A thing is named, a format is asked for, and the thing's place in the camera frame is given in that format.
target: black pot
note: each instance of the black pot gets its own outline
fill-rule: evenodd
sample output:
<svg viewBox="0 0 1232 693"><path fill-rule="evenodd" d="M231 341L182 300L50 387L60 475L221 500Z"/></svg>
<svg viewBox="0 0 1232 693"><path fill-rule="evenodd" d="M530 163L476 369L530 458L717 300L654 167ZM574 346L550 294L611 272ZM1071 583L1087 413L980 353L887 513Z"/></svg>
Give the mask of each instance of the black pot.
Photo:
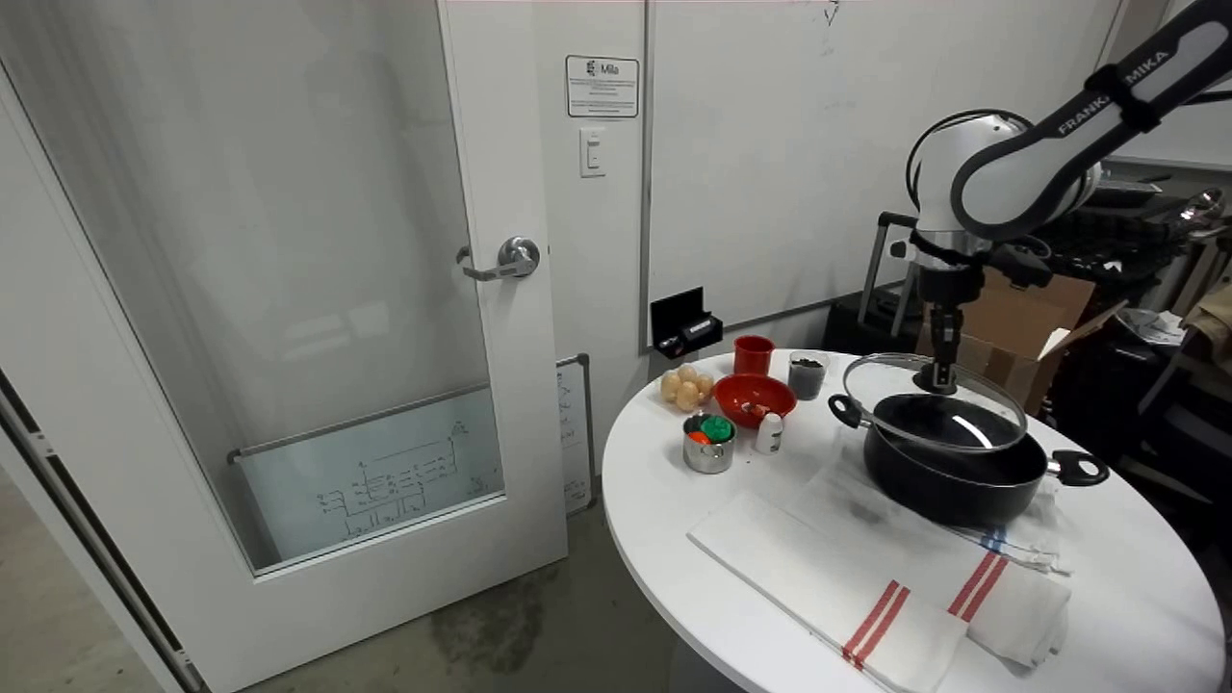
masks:
<svg viewBox="0 0 1232 693"><path fill-rule="evenodd" d="M851 395L830 395L830 413L855 429ZM862 458L876 490L911 513L950 529L1006 529L1015 520L1039 479L1052 471L1061 484L1102 484L1107 464L1082 450L1054 450L1025 436L1006 450L930 450L880 432L866 432Z"/></svg>

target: gray floor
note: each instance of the gray floor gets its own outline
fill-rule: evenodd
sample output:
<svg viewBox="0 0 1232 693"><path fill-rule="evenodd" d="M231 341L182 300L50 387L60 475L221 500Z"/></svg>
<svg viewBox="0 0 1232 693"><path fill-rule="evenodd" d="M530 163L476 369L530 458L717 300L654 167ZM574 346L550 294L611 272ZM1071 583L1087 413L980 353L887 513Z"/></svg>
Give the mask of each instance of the gray floor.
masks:
<svg viewBox="0 0 1232 693"><path fill-rule="evenodd" d="M1232 624L1232 565L1202 565ZM149 693L73 565L0 475L0 689ZM309 663L259 693L737 693L639 595L602 513L571 520L571 562Z"/></svg>
<svg viewBox="0 0 1232 693"><path fill-rule="evenodd" d="M0 475L0 689L158 689L37 517Z"/></svg>

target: frosted glass panel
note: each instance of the frosted glass panel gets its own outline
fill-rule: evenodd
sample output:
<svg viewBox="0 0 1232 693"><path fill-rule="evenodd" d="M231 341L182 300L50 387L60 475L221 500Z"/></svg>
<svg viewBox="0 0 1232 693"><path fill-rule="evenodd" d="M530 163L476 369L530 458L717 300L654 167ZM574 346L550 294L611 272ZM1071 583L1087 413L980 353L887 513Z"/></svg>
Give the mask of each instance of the frosted glass panel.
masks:
<svg viewBox="0 0 1232 693"><path fill-rule="evenodd" d="M438 409L467 421L467 493L330 540L499 490L473 285L452 263L470 237L435 2L13 0L0 24L255 565L318 549L281 544L269 504L296 500L263 493L267 471L314 500Z"/></svg>

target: bottle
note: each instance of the bottle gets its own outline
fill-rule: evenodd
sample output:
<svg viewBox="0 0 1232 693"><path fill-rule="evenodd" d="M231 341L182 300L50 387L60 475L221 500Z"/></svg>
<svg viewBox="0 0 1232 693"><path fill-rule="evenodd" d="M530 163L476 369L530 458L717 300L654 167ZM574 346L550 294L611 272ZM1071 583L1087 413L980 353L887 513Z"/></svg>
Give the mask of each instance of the bottle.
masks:
<svg viewBox="0 0 1232 693"><path fill-rule="evenodd" d="M781 417L765 413L758 429L758 455L779 455L781 450Z"/></svg>

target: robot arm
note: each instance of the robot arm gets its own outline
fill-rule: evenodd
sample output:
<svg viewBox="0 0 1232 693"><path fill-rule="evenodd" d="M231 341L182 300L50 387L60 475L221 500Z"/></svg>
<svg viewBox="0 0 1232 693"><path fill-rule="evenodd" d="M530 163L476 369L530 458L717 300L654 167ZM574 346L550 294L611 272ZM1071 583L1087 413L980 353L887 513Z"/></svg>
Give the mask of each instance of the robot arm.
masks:
<svg viewBox="0 0 1232 693"><path fill-rule="evenodd" d="M956 387L957 305L978 295L980 266L1039 276L1030 259L1006 248L1082 205L1102 159L1229 69L1232 0L1199 0L1119 65L1097 69L1071 103L1036 126L1012 110L961 110L920 133L907 159L907 191L920 208L911 266L920 295L930 305L934 349L930 369L920 373L924 387Z"/></svg>

